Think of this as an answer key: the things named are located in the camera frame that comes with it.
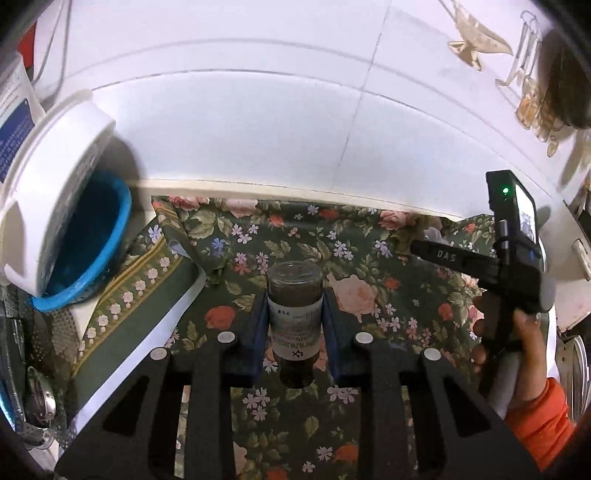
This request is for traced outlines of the right hand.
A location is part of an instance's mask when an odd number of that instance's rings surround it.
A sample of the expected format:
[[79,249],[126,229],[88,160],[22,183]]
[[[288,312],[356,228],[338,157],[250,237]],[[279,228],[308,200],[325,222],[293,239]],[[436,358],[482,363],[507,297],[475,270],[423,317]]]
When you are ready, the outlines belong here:
[[[473,324],[481,342],[472,350],[474,372],[482,396],[501,417],[542,395],[547,381],[546,344],[539,320],[520,309],[504,312],[497,297],[484,293],[473,298],[482,317]],[[501,322],[508,322],[509,342],[493,344]]]

